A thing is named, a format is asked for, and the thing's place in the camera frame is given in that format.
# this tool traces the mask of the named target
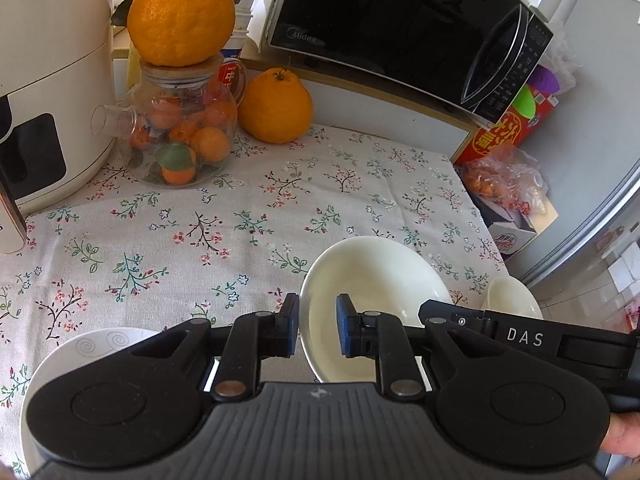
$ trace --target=glass jar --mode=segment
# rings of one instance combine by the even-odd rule
[[[218,81],[221,66],[236,65],[234,93]],[[98,106],[94,135],[119,137],[130,172],[162,187],[200,183],[227,162],[238,126],[246,69],[218,53],[196,65],[172,68],[140,60],[140,82],[120,105]]]

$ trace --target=purple object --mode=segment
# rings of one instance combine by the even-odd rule
[[[560,83],[554,73],[540,65],[533,69],[527,84],[543,94],[555,94],[560,90]]]

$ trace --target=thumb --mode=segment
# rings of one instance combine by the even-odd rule
[[[616,455],[640,456],[640,413],[611,413],[609,431],[600,449]]]

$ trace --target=red box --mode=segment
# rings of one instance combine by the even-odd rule
[[[491,130],[478,128],[455,163],[463,164],[485,156],[492,147],[503,142],[509,141],[514,146],[520,144],[538,126],[540,119],[558,104],[558,100],[553,96],[544,95],[537,90],[532,90],[532,94],[536,100],[536,114],[531,119],[524,118],[513,106],[510,106]]]

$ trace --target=metal screw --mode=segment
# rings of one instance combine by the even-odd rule
[[[422,391],[422,386],[412,379],[398,379],[391,383],[391,391],[398,397],[413,397]]]
[[[216,384],[214,391],[220,397],[237,397],[246,391],[246,386],[241,381],[227,380]]]

